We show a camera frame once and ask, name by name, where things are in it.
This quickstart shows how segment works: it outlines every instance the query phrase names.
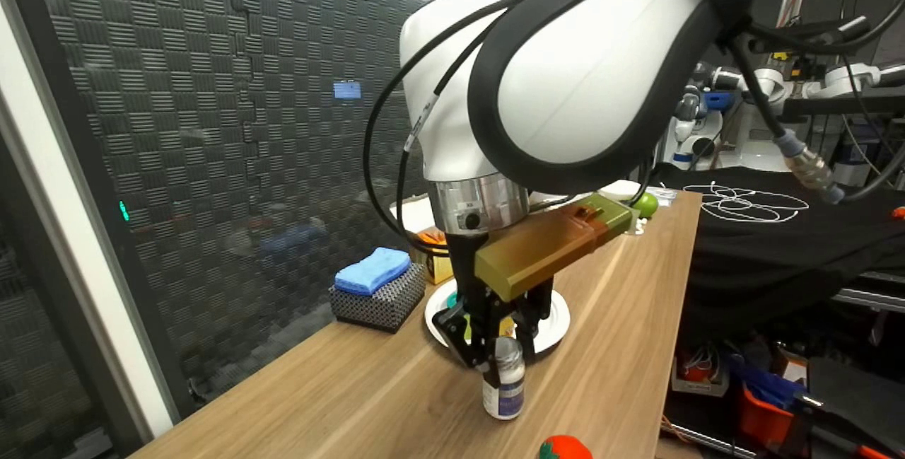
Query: blue sponge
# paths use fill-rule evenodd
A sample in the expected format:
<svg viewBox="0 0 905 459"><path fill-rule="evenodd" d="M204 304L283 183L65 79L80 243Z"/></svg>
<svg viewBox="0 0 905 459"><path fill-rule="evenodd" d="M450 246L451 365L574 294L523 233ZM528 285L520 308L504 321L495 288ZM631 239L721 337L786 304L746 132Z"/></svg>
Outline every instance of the blue sponge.
<svg viewBox="0 0 905 459"><path fill-rule="evenodd" d="M336 288L356 295L373 295L411 266L406 252L377 247L374 253L337 273Z"/></svg>

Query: wooden table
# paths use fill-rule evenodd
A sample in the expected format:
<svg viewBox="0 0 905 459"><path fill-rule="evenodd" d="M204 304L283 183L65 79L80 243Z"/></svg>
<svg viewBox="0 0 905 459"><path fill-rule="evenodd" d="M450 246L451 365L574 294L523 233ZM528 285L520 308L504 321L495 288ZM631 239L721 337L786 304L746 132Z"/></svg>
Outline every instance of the wooden table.
<svg viewBox="0 0 905 459"><path fill-rule="evenodd" d="M556 275L572 323L527 370L510 422L481 405L481 376L424 326L332 323L133 457L530 459L572 434L595 458L653 458L685 295L699 196L660 210Z"/></svg>

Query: green fruit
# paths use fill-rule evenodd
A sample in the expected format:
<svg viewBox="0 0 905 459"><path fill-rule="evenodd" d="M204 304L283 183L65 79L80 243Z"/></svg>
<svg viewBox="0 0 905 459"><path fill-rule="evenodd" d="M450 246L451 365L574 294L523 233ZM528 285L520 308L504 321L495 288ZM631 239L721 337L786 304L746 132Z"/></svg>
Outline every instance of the green fruit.
<svg viewBox="0 0 905 459"><path fill-rule="evenodd" d="M634 204L633 208L641 212L639 214L641 218L649 219L653 216L654 211L657 211L659 205L656 197L644 192L641 198Z"/></svg>

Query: black patterned box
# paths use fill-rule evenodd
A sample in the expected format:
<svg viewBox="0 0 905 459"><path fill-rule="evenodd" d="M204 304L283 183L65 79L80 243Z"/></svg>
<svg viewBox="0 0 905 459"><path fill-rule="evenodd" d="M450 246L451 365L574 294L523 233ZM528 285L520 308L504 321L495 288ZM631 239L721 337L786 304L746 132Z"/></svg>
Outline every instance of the black patterned box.
<svg viewBox="0 0 905 459"><path fill-rule="evenodd" d="M373 295L347 294L330 286L330 307L339 321L396 333L424 297L424 266L414 265Z"/></svg>

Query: bottle label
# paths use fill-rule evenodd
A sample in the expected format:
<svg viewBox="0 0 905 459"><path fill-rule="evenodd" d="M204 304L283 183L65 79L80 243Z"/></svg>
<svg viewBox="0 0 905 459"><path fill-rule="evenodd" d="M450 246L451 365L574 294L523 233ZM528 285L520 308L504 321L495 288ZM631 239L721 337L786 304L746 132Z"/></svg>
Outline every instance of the bottle label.
<svg viewBox="0 0 905 459"><path fill-rule="evenodd" d="M491 387L484 381L484 407L491 416L497 418L516 417L525 404L524 379L514 383L504 383L500 388Z"/></svg>

